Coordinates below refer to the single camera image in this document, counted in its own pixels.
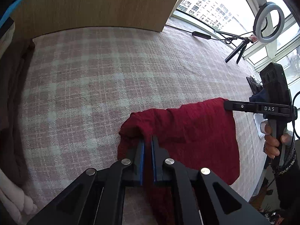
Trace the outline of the person right hand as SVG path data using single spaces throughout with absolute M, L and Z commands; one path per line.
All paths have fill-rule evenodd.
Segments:
M 280 151 L 278 150 L 280 143 L 276 138 L 271 136 L 272 129 L 268 123 L 265 124 L 264 132 L 265 132 L 264 153 L 271 159 L 274 159 L 276 156 L 280 155 Z M 290 144 L 291 141 L 292 141 L 292 136 L 288 132 L 284 133 L 281 136 L 282 144 Z

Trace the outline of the black patterned sleeve forearm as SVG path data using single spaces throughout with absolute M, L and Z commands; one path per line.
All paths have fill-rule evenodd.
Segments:
M 294 148 L 295 143 L 286 147 L 284 165 L 281 168 L 272 165 L 280 208 L 285 213 L 284 220 L 293 223 L 299 219 L 299 164 Z

